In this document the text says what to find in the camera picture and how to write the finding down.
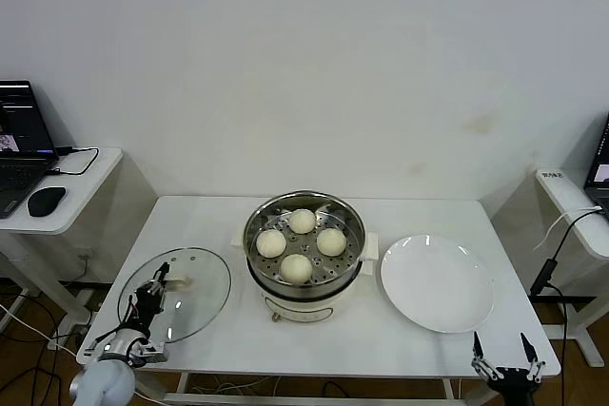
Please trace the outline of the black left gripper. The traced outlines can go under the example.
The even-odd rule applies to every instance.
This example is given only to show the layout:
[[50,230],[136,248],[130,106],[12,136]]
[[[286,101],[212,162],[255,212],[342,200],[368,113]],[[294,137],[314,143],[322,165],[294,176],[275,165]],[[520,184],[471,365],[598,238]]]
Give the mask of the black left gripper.
[[164,288],[170,265],[163,262],[158,269],[158,278],[141,285],[135,292],[135,303],[125,321],[127,328],[148,330],[155,316],[163,311]]

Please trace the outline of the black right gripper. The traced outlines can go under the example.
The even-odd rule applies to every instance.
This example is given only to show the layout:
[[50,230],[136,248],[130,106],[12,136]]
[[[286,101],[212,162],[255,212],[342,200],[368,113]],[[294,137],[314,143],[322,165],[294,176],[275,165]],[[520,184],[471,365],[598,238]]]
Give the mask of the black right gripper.
[[541,381],[542,361],[533,344],[524,333],[520,333],[523,351],[529,363],[524,369],[498,367],[497,370],[485,357],[481,341],[474,332],[472,367],[480,378],[489,380],[489,388],[499,393],[505,406],[534,406],[534,393]]

